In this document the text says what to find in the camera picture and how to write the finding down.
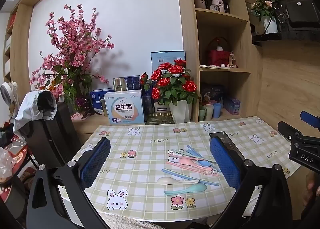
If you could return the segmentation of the person's right hand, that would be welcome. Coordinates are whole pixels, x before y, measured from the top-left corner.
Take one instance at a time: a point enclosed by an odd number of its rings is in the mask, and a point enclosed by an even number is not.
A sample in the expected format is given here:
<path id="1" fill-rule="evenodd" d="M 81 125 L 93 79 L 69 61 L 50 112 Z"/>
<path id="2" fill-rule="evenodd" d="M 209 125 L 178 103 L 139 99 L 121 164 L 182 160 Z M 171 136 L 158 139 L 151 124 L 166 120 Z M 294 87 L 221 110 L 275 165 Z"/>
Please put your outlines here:
<path id="1" fill-rule="evenodd" d="M 303 197 L 303 205 L 306 206 L 313 196 L 319 197 L 319 174 L 310 172 L 306 176 L 306 193 Z"/>

